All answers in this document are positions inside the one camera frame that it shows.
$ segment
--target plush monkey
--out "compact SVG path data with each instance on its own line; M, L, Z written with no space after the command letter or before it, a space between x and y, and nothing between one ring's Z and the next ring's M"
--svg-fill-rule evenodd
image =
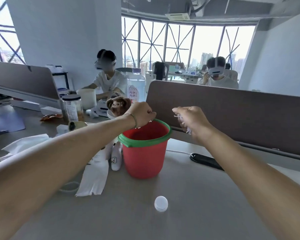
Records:
M107 100L106 105L108 109L111 110L115 117L124 115L125 112L131 106L131 100L129 98L124 98L122 96L118 96L115 98L110 98Z

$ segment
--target green bucket rim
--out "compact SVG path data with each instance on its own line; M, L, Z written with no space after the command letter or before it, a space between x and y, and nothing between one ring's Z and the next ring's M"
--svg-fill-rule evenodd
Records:
M126 147L129 148L129 147L150 147L150 146L157 145L164 141L169 140L170 135L172 133L170 126L167 123L165 123L161 120L158 120L158 119L154 119L154 121L157 121L157 122L163 124L165 127L167 127L169 129L169 132L162 137L152 139L152 140L132 140L132 139L129 139L128 137L126 137L124 134L120 134L118 136L118 141L120 141L123 145L125 145Z

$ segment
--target brown divider panel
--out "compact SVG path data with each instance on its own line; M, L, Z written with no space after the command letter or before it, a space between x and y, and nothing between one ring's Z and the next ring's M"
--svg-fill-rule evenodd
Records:
M170 126L172 108L198 106L236 141L300 155L300 97L156 80L147 102Z

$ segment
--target white t-shirt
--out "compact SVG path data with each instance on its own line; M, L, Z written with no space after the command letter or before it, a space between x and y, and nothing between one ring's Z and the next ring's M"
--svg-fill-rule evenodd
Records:
M103 92L113 91L115 88L119 88L125 95L127 94L127 77L117 70L114 71L114 75L110 80L107 79L107 75L104 71L100 72L93 83L101 87Z
M239 84L227 76L224 76L220 80L213 80L209 77L206 86L239 89Z
M235 70L224 69L224 76L230 77L235 82L238 82L238 73Z

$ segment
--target bracelet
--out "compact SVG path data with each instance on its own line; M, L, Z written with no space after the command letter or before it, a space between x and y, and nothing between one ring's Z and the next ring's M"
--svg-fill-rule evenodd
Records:
M136 117L132 113L126 113L126 115L131 115L134 118L136 125L133 128L137 128L138 123Z

